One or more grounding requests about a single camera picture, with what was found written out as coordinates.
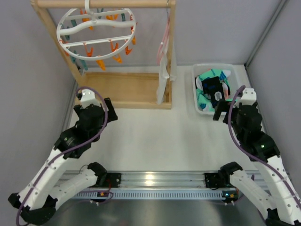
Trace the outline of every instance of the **gray wall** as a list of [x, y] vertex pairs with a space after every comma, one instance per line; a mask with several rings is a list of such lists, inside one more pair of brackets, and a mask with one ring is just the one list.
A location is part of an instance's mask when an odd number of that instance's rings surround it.
[[[177, 0], [175, 50], [178, 64], [224, 62], [243, 64], [267, 25], [279, 0]], [[155, 65], [158, 45], [166, 26], [166, 9], [132, 9], [138, 21], [137, 45], [125, 65]], [[51, 9], [58, 23], [67, 9]], [[97, 27], [71, 36], [71, 41], [92, 40], [130, 34], [130, 30]], [[108, 43], [94, 45], [95, 54], [111, 52]], [[74, 48], [85, 54], [84, 48]], [[116, 65], [106, 59], [107, 65]]]
[[0, 27], [0, 219], [13, 226], [7, 198], [48, 156], [74, 82], [29, 0], [1, 1]]
[[291, 0], [279, 15], [249, 68], [267, 131], [301, 193], [301, 1]]

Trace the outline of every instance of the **metal hook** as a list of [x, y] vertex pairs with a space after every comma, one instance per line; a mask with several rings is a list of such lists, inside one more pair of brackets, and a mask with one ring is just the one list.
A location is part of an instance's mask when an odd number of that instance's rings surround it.
[[167, 0], [167, 4], [166, 4], [166, 13], [167, 13], [167, 19], [169, 18], [169, 13], [168, 13], [168, 5], [169, 5], [169, 0]]

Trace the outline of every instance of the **wooden rod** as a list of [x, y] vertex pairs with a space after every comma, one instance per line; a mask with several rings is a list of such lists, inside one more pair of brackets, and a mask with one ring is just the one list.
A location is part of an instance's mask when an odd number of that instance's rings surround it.
[[[90, 8], [171, 8], [175, 0], [90, 0]], [[39, 8], [84, 8], [84, 0], [37, 0]]]
[[77, 66], [71, 62], [71, 59], [69, 56], [66, 56], [65, 51], [61, 47], [61, 45], [58, 43], [57, 37], [56, 37], [56, 25], [54, 21], [52, 20], [50, 14], [48, 13], [47, 9], [45, 8], [39, 8], [36, 5], [37, 0], [31, 0], [32, 7], [34, 11], [39, 16], [40, 20], [43, 22], [43, 24], [46, 26], [46, 29], [48, 30], [50, 37], [55, 42], [56, 47], [58, 48], [59, 52], [61, 53], [64, 61], [68, 65], [74, 79], [76, 82], [81, 86], [83, 85], [83, 78], [81, 77], [81, 74], [79, 73]]
[[[171, 61], [173, 57], [173, 47], [174, 47], [174, 21], [175, 21], [175, 2], [171, 5], [170, 14], [169, 14], [169, 41], [168, 41], [168, 50], [167, 50], [167, 73], [171, 73]], [[171, 102], [171, 81], [167, 80], [165, 88], [165, 96], [168, 102]]]

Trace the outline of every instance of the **teal clothespin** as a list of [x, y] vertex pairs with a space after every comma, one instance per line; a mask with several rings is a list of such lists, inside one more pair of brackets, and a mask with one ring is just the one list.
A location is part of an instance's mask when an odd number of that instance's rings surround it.
[[77, 26], [76, 20], [71, 20], [71, 24], [73, 27]]
[[98, 13], [102, 13], [103, 12], [103, 8], [100, 11], [99, 11], [99, 9], [97, 9], [97, 12]]
[[75, 64], [76, 58], [70, 55], [70, 59], [71, 59], [71, 62]]
[[83, 66], [83, 68], [87, 71], [88, 70], [88, 66], [86, 64], [86, 62], [84, 60], [80, 60], [81, 65]]
[[122, 22], [126, 21], [126, 15], [124, 15], [124, 13], [121, 14], [121, 18], [122, 18]]
[[66, 40], [70, 40], [70, 35], [65, 35], [65, 38], [66, 38]]

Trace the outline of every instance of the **perforated metal strip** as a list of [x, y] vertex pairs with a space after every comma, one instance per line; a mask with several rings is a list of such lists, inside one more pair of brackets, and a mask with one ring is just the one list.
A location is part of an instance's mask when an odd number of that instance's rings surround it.
[[[118, 190], [112, 189], [113, 199], [122, 200], [222, 200], [222, 191], [153, 191], [153, 190]], [[80, 193], [74, 199], [106, 199], [95, 193]]]

